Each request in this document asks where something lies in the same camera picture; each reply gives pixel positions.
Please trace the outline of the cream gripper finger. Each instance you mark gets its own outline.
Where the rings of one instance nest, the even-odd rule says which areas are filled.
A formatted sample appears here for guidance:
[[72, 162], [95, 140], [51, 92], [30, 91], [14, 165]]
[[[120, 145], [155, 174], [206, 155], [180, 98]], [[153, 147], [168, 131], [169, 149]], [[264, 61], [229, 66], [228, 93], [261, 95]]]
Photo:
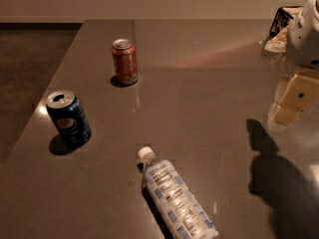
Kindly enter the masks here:
[[280, 99], [280, 104], [290, 111], [290, 124], [319, 98], [319, 72], [302, 70], [291, 77]]
[[287, 88], [288, 82], [289, 80], [287, 78], [281, 78], [278, 81], [278, 85], [274, 94], [274, 100], [270, 105], [268, 112], [267, 126], [271, 131], [274, 132], [284, 131], [290, 124], [290, 111], [280, 104], [280, 99]]

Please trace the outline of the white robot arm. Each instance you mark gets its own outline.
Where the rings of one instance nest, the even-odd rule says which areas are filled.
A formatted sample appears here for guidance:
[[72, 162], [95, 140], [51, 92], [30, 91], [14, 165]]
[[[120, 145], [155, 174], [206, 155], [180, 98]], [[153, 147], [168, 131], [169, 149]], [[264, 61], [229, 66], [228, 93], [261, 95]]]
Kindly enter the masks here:
[[319, 97], [319, 0], [280, 7], [263, 52], [280, 75], [268, 126], [282, 131]]

